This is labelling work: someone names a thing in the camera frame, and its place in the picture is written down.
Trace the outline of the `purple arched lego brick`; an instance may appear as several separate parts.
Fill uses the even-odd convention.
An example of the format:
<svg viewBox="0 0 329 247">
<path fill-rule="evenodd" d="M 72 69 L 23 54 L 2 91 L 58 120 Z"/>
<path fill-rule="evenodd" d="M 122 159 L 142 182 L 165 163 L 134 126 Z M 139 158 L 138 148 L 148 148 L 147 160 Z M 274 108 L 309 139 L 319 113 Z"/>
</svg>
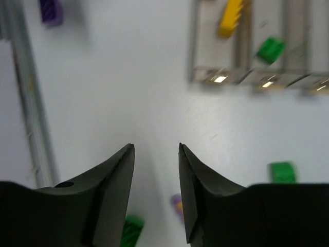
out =
<svg viewBox="0 0 329 247">
<path fill-rule="evenodd" d="M 183 213 L 183 205 L 182 205 L 182 198 L 181 198 L 181 194 L 175 194 L 173 196 L 171 196 L 171 205 L 173 206 L 175 213 L 177 214 L 177 216 L 179 217 L 180 221 L 182 224 L 185 223 L 184 221 L 184 213 Z"/>
</svg>

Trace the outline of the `yellow long lego brick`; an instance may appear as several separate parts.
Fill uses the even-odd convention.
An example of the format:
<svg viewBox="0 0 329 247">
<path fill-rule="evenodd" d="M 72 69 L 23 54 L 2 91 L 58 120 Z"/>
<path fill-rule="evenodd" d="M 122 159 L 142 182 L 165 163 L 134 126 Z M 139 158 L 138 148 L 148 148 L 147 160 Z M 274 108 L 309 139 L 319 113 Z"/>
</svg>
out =
<svg viewBox="0 0 329 247">
<path fill-rule="evenodd" d="M 239 24 L 243 0 L 229 0 L 221 18 L 217 35 L 221 38 L 230 38 Z"/>
</svg>

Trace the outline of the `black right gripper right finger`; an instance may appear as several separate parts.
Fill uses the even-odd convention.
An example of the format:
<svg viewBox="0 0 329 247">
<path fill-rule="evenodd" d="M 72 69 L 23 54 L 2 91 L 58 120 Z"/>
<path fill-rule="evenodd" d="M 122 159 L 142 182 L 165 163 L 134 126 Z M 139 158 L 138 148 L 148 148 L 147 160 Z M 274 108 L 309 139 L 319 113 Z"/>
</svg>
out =
<svg viewBox="0 0 329 247">
<path fill-rule="evenodd" d="M 190 246 L 328 246 L 327 184 L 243 187 L 179 145 L 179 180 Z"/>
</svg>

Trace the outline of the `green lego brick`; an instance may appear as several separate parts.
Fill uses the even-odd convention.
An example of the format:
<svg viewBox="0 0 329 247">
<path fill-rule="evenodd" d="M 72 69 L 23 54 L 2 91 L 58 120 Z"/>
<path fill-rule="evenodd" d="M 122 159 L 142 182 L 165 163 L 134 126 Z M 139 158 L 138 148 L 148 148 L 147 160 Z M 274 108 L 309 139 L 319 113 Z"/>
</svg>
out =
<svg viewBox="0 0 329 247">
<path fill-rule="evenodd" d="M 285 47 L 286 43 L 283 40 L 270 36 L 263 42 L 256 56 L 267 64 L 273 64 L 281 56 Z"/>
<path fill-rule="evenodd" d="M 268 169 L 272 183 L 297 183 L 295 166 L 291 162 L 273 162 L 268 165 Z"/>
<path fill-rule="evenodd" d="M 144 228 L 145 221 L 134 215 L 127 215 L 122 231 L 120 247 L 135 247 Z"/>
</svg>

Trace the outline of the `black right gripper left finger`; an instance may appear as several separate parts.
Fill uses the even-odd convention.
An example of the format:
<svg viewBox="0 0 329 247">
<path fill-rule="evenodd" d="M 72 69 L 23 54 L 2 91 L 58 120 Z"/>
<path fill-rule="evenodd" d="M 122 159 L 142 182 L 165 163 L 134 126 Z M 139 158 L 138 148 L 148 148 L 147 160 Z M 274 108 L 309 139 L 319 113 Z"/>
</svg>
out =
<svg viewBox="0 0 329 247">
<path fill-rule="evenodd" d="M 55 187 L 1 182 L 1 246 L 119 246 L 135 148 Z"/>
</svg>

